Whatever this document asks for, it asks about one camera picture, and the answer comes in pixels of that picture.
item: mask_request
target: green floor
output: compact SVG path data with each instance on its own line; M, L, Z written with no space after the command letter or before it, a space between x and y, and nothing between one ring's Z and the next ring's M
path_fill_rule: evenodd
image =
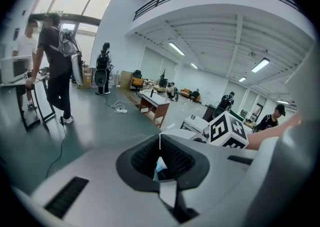
M70 85L72 124L65 126L66 140L60 160L53 165L49 175L63 168L85 152L104 145L121 143L138 136L150 136L161 131L133 104L126 104L127 114L115 113L105 104L117 100L129 102L120 89L112 88L109 95L95 95L95 89L77 89ZM50 112L45 92L36 84L40 107L44 115ZM27 110L28 121L36 118ZM56 117L47 121L50 132L42 124L26 132L20 119L16 91L14 88L0 89L0 156L1 166L7 171L12 184L30 194L45 178L50 164L59 156L60 145L65 137L63 127Z

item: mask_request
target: person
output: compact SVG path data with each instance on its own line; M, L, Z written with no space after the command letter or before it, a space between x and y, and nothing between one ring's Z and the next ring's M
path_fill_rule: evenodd
M286 111L285 106L280 103L274 108L274 112L272 114L268 114L263 117L261 122L252 129L252 132L256 133L278 126L278 118L280 118L282 115L286 116Z
M235 92L232 91L232 92L230 92L230 94L225 94L221 98L221 100L225 100L225 99L230 100L231 106L229 109L231 109L232 105L234 105L234 103L235 103L234 97L235 97Z
M248 134L248 146L246 149L249 150L259 150L262 142L271 137L280 137L283 135L285 130L288 127L293 127L299 125L302 119L300 113L297 111L291 118L289 118L286 122L281 125L277 125L275 127L270 127L268 129L262 130L260 132L250 133Z
M52 13L46 16L34 56L32 77L26 80L26 86L30 88L35 82L45 52L50 69L46 98L49 103L63 111L63 122L70 124L73 122L69 96L71 58L64 57L62 53L50 47L50 45L56 48L59 46L59 24L58 14Z
M189 94L189 100L191 100L191 97L193 97L193 101L195 102L199 95L200 95L199 89L197 89L196 91L193 91L192 93Z
M168 85L166 88L166 94L168 95L169 99L173 101L173 98L175 97L175 83L172 82L171 84Z
M107 43L107 44L108 44L108 48L106 48L106 52L108 52L108 50L110 49L110 44L109 43ZM108 66L106 67L105 85L104 85L104 87L103 86L99 86L98 87L98 92L95 93L96 95L99 95L99 96L103 96L103 94L105 94L105 95L110 94L110 91L109 91L109 76L110 76L109 66L110 66L111 61L112 61L112 56L111 56L110 52L108 53L108 57L109 57L109 63L108 63Z
M19 56L32 56L32 59L35 57L36 49L37 49L37 40L33 37L34 30L38 29L38 23L36 20L31 20L28 22L25 33L20 36L13 46L12 57ZM33 61L31 61L30 70L33 68ZM22 109L24 98L23 95L26 93L26 98L28 100L27 107L29 110L34 110L37 106L34 105L32 101L31 88L26 88L25 85L20 85L17 87L19 89L20 94L20 102L21 102L21 111L24 113Z

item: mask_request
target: floor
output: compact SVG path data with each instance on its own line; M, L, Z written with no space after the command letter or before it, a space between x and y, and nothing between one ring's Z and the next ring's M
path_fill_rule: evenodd
M50 113L50 107L45 97L42 84L36 84L36 91L40 107L44 115ZM13 185L30 194L45 178L50 164L60 154L63 139L62 157L57 161L49 175L52 175L68 163L77 159L87 151L120 143L138 136L159 134L157 128L145 117L134 104L125 104L127 114L115 113L105 104L113 104L117 100L129 102L120 89L111 88L106 96L95 95L95 89L77 89L70 85L71 113L74 122L63 127L59 124L60 113L48 122L50 132L42 124L26 132L20 119L16 91L14 88L0 89L0 156L1 166L8 173ZM188 105L182 99L178 107L170 106L170 113L165 119L163 127L181 122L175 113L189 112ZM27 99L24 98L24 109L27 121L36 118L34 112L27 109Z
M134 91L131 91L131 94L135 97L135 101L140 101L141 99L136 96ZM166 93L159 93L158 95L162 97L166 97ZM190 115L196 115L199 117L203 117L207 110L206 106L203 106L199 102L194 102L188 100L184 96L179 96L178 102L171 101L169 109L166 113L165 119L163 121L161 130L165 131L167 129L179 129L184 121ZM148 118L152 120L154 114L150 112L148 114ZM160 123L162 118L156 120L156 123Z

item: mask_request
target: fluorescent light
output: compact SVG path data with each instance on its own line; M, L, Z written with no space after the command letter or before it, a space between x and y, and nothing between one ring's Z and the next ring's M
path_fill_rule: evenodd
M180 55L185 55L179 48L177 48L176 47L176 45L175 44L173 44L172 42L169 42L169 45L171 46L171 47L173 47L175 50L177 50L179 53L180 53Z
M279 101L279 100L276 100L278 103L280 104L285 104L285 105L288 105L289 103L287 101Z
M256 67L254 67L251 71L253 73L256 73L257 71L260 71L263 67L268 65L270 63L270 60L267 58L263 58Z
M197 66L195 66L193 63L190 63L194 68L196 68L196 69L198 69L198 67Z

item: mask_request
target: microwave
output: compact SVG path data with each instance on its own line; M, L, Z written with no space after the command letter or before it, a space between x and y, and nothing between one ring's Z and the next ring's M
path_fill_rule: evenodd
M14 56L1 60L1 79L3 83L13 83L23 79L30 71L32 56Z

